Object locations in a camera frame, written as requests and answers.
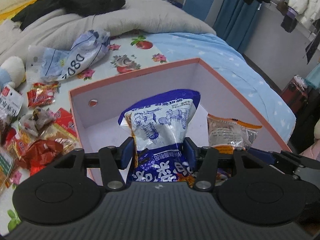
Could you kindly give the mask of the orange snack bag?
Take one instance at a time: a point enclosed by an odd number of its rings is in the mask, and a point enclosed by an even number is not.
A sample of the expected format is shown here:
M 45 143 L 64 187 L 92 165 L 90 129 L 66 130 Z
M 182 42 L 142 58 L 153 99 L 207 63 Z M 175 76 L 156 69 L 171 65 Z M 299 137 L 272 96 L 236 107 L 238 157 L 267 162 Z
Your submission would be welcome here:
M 238 119 L 226 119 L 207 115 L 208 144 L 223 154 L 233 154 L 234 150 L 249 149 L 262 129 Z

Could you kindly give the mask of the blue white snack bag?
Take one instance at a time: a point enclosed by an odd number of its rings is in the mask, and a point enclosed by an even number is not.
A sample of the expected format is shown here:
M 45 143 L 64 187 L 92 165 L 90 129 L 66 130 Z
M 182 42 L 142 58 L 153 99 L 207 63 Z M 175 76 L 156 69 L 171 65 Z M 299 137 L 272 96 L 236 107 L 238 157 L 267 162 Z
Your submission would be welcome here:
M 124 110 L 118 124 L 128 130 L 135 153 L 127 182 L 186 182 L 193 186 L 193 172 L 183 154 L 183 141 L 200 103 L 191 89 L 175 89 L 140 100 Z

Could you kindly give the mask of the red yellow dried tofu pack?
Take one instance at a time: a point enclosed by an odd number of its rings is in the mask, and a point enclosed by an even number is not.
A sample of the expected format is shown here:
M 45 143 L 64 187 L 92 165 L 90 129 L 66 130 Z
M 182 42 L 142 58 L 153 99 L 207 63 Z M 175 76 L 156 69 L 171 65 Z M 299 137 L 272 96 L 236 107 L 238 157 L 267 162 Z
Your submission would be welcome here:
M 73 116 L 64 108 L 54 114 L 55 120 L 42 132 L 40 138 L 52 140 L 63 146 L 63 155 L 79 146 Z

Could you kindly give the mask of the red foil snack bag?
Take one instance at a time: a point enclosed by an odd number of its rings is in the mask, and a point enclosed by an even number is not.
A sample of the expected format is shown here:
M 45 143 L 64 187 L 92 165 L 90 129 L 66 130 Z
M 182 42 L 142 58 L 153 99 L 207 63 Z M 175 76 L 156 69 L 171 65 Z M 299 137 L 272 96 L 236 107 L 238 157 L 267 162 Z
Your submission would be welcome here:
M 63 145 L 53 140 L 37 140 L 22 154 L 30 176 L 41 171 L 63 153 Z

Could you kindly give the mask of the clear dark snack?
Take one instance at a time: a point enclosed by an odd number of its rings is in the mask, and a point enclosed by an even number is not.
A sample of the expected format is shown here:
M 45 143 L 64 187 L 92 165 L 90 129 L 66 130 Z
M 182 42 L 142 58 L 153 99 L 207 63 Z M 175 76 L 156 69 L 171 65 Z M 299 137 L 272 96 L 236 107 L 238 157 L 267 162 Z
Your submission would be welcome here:
M 33 137 L 38 137 L 50 123 L 55 120 L 54 113 L 47 109 L 36 107 L 31 114 L 23 115 L 18 121 L 20 130 L 27 132 Z

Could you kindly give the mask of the small red snack packet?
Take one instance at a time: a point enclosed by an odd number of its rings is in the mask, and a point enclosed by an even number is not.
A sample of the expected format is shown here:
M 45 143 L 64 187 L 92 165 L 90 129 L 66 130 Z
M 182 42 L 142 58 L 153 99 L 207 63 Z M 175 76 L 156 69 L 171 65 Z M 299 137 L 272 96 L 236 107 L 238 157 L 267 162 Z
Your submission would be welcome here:
M 27 91 L 28 107 L 35 108 L 51 105 L 55 102 L 55 94 L 59 89 L 60 84 L 58 82 L 33 83 L 30 90 Z

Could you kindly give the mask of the green white snack bag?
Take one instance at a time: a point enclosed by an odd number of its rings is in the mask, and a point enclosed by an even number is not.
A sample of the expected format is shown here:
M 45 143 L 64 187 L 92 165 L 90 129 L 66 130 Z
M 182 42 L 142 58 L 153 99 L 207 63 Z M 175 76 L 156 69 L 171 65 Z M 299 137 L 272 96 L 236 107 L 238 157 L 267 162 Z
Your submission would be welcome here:
M 5 186 L 7 180 L 9 179 L 13 166 L 14 166 L 14 158 L 4 148 L 1 147 L 1 150 L 0 150 L 1 189 Z

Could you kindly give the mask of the shrimp flavour snack bag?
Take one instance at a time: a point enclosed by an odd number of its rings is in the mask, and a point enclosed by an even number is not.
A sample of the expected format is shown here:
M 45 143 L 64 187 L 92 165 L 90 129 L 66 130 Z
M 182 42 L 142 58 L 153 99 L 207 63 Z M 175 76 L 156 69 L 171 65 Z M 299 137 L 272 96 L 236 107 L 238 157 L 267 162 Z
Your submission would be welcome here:
M 23 105 L 23 96 L 10 85 L 4 86 L 1 91 L 1 144 L 4 144 L 9 126 L 19 115 Z

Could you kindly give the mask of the pink deep gift box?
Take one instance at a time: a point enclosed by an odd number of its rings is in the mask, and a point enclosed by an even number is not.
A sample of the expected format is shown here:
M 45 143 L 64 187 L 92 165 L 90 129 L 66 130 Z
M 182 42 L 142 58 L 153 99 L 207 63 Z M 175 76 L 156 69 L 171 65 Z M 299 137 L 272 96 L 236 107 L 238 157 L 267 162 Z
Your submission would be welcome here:
M 258 110 L 201 59 L 135 70 L 70 91 L 72 113 L 86 153 L 130 142 L 118 168 L 126 183 L 193 185 L 196 148 L 287 150 Z

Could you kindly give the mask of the fruit print tablecloth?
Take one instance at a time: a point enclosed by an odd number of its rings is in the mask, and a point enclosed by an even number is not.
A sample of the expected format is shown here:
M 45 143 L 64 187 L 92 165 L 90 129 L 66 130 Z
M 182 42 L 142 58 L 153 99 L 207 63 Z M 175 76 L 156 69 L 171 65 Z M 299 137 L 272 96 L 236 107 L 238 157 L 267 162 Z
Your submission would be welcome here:
M 129 32 L 111 38 L 110 49 L 98 63 L 90 66 L 76 77 L 60 82 L 55 101 L 45 109 L 54 113 L 60 108 L 71 112 L 69 91 L 89 83 L 113 77 L 125 70 L 143 69 L 166 63 L 167 59 L 151 41 L 151 35 L 139 31 Z M 30 172 L 15 166 L 1 191 L 1 235 L 9 233 L 20 223 L 12 203 L 16 186 L 29 177 Z

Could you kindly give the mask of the light blue star bedsheet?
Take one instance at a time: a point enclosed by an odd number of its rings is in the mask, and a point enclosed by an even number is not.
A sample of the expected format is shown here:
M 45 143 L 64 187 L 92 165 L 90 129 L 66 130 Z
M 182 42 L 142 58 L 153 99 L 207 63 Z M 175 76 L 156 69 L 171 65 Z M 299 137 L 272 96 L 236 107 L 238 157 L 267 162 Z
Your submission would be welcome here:
M 169 61 L 199 57 L 235 87 L 288 142 L 296 117 L 283 99 L 234 48 L 214 34 L 148 34 Z

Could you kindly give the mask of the crumpled blue white plastic bag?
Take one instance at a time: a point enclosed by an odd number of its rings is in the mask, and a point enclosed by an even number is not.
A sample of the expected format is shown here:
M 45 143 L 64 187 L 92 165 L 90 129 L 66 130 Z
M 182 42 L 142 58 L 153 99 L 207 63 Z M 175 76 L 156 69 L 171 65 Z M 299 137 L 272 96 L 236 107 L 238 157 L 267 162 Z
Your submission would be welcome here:
M 108 53 L 110 41 L 110 32 L 98 29 L 80 35 L 70 50 L 29 46 L 26 80 L 50 83 L 74 77 L 100 61 Z

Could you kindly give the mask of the white blue plush toy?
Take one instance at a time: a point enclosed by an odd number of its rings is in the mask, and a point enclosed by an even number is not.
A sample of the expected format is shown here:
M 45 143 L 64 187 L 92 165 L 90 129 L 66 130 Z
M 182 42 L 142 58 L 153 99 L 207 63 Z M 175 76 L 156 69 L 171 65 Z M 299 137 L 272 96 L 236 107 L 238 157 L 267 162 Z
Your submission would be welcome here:
M 1 90 L 6 85 L 17 88 L 25 78 L 25 65 L 20 57 L 11 56 L 3 62 L 0 68 Z

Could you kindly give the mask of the blue curtain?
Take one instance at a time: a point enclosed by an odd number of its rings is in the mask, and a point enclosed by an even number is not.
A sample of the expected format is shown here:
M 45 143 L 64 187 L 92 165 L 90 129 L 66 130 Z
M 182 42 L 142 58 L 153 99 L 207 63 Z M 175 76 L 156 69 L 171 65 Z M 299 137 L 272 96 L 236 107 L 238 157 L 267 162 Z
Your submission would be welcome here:
M 260 16 L 261 3 L 244 0 L 223 0 L 214 23 L 214 30 L 221 39 L 243 54 L 249 44 Z

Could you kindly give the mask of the grey duvet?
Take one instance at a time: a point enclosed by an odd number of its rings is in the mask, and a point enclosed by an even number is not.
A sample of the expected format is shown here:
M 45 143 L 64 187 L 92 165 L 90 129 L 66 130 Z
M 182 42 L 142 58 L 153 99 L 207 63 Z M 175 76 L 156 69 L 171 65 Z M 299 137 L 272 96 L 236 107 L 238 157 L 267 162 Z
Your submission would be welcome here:
M 120 10 L 87 17 L 59 9 L 24 30 L 12 20 L 4 21 L 1 24 L 1 62 L 11 56 L 25 61 L 30 45 L 69 50 L 81 34 L 95 29 L 104 29 L 112 36 L 136 29 L 147 33 L 215 33 L 202 20 L 163 0 L 126 0 Z

